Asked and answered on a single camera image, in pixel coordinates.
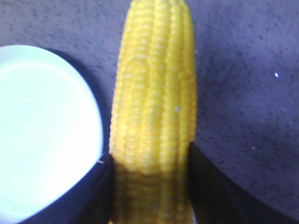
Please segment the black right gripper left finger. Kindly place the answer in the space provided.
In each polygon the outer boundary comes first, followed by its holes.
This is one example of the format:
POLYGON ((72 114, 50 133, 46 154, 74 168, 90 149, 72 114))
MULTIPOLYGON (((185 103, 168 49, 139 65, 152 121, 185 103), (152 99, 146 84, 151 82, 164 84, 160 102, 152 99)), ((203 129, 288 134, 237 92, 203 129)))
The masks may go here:
POLYGON ((114 164, 104 154, 67 193, 23 224, 107 224, 112 214, 114 164))

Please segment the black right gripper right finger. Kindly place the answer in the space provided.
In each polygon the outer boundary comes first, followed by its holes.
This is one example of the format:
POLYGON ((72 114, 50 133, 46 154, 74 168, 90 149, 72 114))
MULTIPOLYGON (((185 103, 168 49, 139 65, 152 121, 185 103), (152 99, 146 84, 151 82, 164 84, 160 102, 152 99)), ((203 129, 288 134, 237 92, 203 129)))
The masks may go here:
POLYGON ((189 197, 198 224, 297 224, 220 171, 194 143, 188 152, 189 197))

